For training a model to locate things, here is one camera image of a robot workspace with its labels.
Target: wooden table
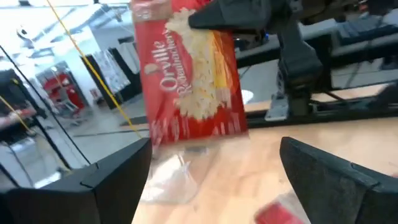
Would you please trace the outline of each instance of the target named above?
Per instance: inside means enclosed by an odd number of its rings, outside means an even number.
[[[377,91],[372,87],[364,92]],[[340,93],[363,95],[361,90]],[[283,136],[384,174],[398,172],[398,118],[251,129],[248,138],[222,144],[192,201],[183,205],[140,203],[133,224],[253,223],[261,207],[292,190],[279,158]]]

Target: orville redenbacher popcorn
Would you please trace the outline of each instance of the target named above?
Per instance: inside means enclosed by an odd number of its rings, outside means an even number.
[[[195,30],[199,0],[131,3],[141,82],[155,146],[247,131],[230,34]]]

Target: red popcorn bag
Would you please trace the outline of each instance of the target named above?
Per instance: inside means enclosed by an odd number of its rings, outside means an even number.
[[[188,17],[206,2],[131,3],[155,147],[247,131],[231,34],[188,25]]]

